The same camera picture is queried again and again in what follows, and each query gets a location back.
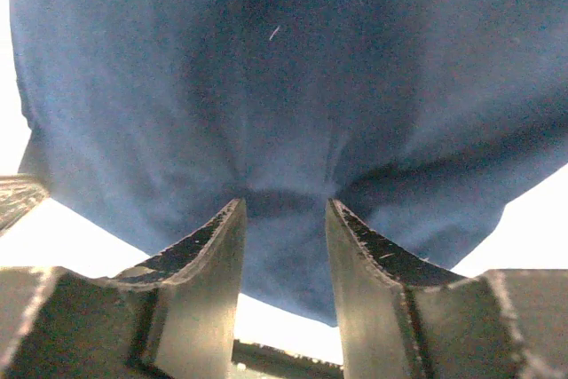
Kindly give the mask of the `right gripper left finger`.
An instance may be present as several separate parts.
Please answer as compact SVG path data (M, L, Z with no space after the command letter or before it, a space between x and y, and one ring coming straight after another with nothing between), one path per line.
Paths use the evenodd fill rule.
M245 201L232 200L113 278L3 268L2 377L226 377L246 223Z

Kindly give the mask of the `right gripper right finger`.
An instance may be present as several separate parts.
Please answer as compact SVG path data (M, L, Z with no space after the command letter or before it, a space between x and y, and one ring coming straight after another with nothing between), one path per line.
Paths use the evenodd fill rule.
M564 378L567 273L466 278L407 252L337 200L326 207L348 378Z

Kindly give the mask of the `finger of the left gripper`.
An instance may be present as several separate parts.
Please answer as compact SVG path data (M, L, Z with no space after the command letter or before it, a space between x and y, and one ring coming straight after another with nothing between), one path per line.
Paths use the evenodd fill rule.
M41 180L27 174L1 177L1 234L49 198Z

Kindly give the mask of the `navy blue t-shirt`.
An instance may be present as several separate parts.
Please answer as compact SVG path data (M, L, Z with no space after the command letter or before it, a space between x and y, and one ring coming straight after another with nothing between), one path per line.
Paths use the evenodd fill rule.
M242 198L242 292L328 325L328 199L449 269L567 162L567 0L10 0L10 19L22 172L148 254Z

